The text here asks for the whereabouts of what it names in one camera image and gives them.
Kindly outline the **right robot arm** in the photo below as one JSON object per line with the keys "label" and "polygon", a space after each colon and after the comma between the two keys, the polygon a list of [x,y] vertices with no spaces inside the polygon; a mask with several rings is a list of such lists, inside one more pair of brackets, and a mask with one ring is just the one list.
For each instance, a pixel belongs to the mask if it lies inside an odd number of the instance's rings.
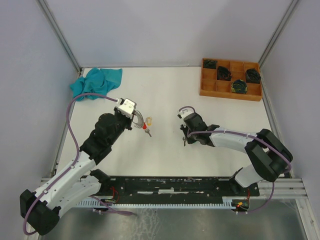
{"label": "right robot arm", "polygon": [[268,129],[257,133],[238,132],[216,124],[207,125],[202,117],[193,110],[178,110],[182,120],[184,144],[221,147],[244,153],[250,165],[236,171],[229,179],[229,189],[236,196],[242,195],[248,187],[260,181],[275,182],[282,174],[292,169],[293,155],[284,144]]}

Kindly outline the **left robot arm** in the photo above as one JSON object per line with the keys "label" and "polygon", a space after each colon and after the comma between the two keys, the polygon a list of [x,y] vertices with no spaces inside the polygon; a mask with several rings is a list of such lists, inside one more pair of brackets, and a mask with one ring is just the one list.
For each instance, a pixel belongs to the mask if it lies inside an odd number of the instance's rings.
{"label": "left robot arm", "polygon": [[25,235],[31,235],[27,225],[39,235],[46,235],[83,199],[112,192],[111,178],[96,166],[112,151],[112,145],[124,130],[132,129],[135,113],[134,108],[118,106],[114,113],[102,114],[65,168],[35,191],[26,189],[20,195]]}

